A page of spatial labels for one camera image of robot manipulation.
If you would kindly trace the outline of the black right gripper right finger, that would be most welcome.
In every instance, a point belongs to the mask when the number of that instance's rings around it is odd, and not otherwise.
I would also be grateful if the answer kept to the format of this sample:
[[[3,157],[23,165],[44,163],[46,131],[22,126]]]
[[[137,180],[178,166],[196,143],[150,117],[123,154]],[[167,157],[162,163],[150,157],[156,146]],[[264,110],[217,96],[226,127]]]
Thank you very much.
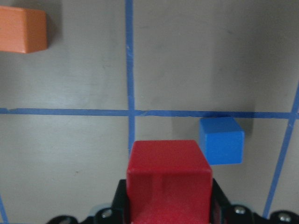
[[[230,201],[222,191],[221,187],[215,179],[212,183],[212,194],[210,203],[210,223],[223,224],[225,223],[225,212],[231,206]]]

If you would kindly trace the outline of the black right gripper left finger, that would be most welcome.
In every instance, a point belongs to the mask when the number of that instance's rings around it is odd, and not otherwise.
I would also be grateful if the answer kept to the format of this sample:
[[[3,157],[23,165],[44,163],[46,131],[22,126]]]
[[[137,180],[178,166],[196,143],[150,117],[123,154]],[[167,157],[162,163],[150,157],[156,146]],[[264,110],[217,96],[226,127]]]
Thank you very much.
[[[125,179],[119,180],[110,210],[112,211],[109,217],[111,224],[130,223],[130,205]]]

